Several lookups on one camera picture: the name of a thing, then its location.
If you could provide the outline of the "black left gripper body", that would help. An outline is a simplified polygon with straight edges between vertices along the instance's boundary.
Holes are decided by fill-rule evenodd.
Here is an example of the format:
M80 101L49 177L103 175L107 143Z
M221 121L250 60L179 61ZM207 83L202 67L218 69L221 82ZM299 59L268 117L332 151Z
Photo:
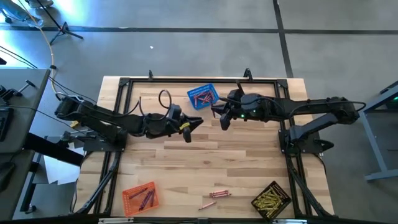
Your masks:
M182 134L182 129L189 127L189 123L186 122L186 116L179 105L172 104L165 118L164 128L160 136L171 137L172 134Z

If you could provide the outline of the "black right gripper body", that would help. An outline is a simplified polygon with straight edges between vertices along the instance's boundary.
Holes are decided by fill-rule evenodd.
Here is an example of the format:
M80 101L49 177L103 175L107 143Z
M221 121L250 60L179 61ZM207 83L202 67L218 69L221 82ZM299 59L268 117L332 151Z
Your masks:
M227 97L224 99L227 102L227 112L231 112L232 119L243 119L248 120L247 113L242 109L241 97L244 96L242 89L231 90Z

